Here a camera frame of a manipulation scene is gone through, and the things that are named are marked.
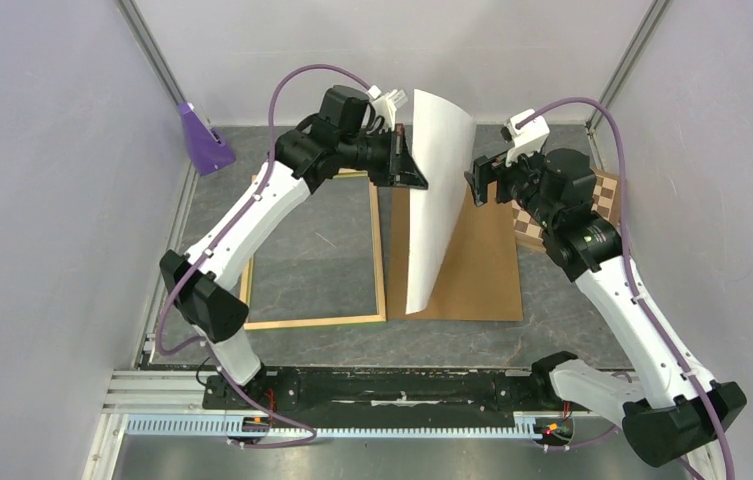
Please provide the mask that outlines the wooden chessboard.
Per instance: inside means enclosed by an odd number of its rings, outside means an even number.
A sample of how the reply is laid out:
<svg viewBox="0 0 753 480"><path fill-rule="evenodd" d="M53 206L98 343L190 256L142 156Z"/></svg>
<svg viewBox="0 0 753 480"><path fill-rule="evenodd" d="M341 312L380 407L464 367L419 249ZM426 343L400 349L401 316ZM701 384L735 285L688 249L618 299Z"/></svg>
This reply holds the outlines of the wooden chessboard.
<svg viewBox="0 0 753 480"><path fill-rule="evenodd" d="M592 167L596 176L593 189L592 210L617 227L621 217L621 185L617 175ZM518 246L544 252L541 239L542 228L523 210L516 201L510 203L515 241Z"/></svg>

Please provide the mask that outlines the purple plastic stand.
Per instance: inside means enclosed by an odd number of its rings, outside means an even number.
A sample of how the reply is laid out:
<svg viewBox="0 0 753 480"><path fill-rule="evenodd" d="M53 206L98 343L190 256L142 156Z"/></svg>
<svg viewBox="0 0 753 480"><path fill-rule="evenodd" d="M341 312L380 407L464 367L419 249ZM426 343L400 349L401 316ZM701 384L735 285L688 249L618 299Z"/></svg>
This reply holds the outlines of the purple plastic stand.
<svg viewBox="0 0 753 480"><path fill-rule="evenodd" d="M184 143L191 163L200 176L208 176L235 163L236 154L216 128L197 115L193 105L178 105Z"/></svg>

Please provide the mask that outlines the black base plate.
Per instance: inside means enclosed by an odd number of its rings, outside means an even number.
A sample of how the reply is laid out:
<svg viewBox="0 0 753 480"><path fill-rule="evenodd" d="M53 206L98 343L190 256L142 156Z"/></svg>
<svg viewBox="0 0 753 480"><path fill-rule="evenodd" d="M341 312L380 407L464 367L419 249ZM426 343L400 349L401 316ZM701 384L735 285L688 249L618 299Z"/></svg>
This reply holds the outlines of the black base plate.
<svg viewBox="0 0 753 480"><path fill-rule="evenodd" d="M563 411L522 370L276 366L243 389L316 428L507 427L516 412Z"/></svg>

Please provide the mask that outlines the landscape photo print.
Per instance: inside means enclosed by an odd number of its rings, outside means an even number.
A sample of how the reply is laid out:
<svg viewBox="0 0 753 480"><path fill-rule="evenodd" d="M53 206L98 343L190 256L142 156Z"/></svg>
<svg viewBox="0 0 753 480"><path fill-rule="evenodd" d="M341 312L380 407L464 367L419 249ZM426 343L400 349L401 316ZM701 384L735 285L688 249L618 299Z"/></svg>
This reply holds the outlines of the landscape photo print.
<svg viewBox="0 0 753 480"><path fill-rule="evenodd" d="M407 314L429 303L464 202L475 138L472 116L454 103L420 89L413 103L412 157L428 187L409 193Z"/></svg>

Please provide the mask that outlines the brown frame backing board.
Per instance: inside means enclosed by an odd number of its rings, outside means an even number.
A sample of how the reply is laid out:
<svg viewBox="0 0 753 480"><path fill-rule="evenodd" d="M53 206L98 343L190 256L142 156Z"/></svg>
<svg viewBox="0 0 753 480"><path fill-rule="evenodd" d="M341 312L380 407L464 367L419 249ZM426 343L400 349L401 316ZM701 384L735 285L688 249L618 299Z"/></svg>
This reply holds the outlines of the brown frame backing board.
<svg viewBox="0 0 753 480"><path fill-rule="evenodd" d="M408 274L409 192L389 191L390 231L385 234L386 301L390 320L524 320L512 210L493 201L477 207L464 197L460 216L427 307L405 312Z"/></svg>

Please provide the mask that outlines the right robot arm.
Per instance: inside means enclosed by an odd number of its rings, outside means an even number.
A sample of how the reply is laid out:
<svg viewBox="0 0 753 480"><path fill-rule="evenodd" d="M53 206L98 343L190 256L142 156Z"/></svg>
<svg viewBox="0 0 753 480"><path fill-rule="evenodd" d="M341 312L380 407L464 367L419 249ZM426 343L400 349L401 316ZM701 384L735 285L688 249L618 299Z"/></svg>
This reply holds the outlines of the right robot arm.
<svg viewBox="0 0 753 480"><path fill-rule="evenodd" d="M594 208L596 175L573 149L482 155L465 174L473 201L517 204L540 225L546 255L603 316L639 381L604 374L570 352L534 362L532 400L585 407L622 430L635 454L661 467L724 437L748 404L741 386L720 382L691 353L650 298L616 226Z"/></svg>

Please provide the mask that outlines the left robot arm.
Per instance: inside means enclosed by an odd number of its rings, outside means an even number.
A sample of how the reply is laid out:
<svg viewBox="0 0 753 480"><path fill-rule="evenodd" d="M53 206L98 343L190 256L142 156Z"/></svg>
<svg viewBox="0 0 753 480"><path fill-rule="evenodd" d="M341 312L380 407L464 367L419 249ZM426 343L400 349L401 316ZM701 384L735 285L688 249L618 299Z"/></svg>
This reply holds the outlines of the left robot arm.
<svg viewBox="0 0 753 480"><path fill-rule="evenodd" d="M224 218L185 253L162 256L171 305L206 342L239 406L253 408L266 393L244 328L249 308L231 292L242 270L287 215L343 171L362 172L376 187L427 190L396 120L407 101L399 89L329 88L316 113L275 140L256 180Z"/></svg>

